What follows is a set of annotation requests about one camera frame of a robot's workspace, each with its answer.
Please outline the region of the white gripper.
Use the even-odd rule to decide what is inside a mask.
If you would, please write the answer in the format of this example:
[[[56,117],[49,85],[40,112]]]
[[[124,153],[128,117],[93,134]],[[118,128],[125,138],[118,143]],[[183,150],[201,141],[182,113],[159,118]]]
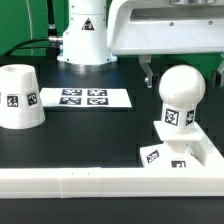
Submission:
[[[224,0],[113,0],[107,45],[116,55],[140,55],[151,88],[150,55],[224,51]]]

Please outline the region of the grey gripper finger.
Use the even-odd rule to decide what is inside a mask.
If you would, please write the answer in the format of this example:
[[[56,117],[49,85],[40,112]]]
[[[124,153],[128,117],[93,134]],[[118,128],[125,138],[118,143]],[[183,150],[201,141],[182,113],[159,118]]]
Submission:
[[[216,87],[224,86],[224,61],[213,71],[212,85]]]

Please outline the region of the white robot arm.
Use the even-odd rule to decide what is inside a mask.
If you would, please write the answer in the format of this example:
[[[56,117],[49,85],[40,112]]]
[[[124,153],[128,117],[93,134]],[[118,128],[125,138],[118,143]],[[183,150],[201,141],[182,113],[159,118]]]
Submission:
[[[95,71],[137,55],[152,85],[153,55],[224,52],[224,0],[68,0],[61,66]]]

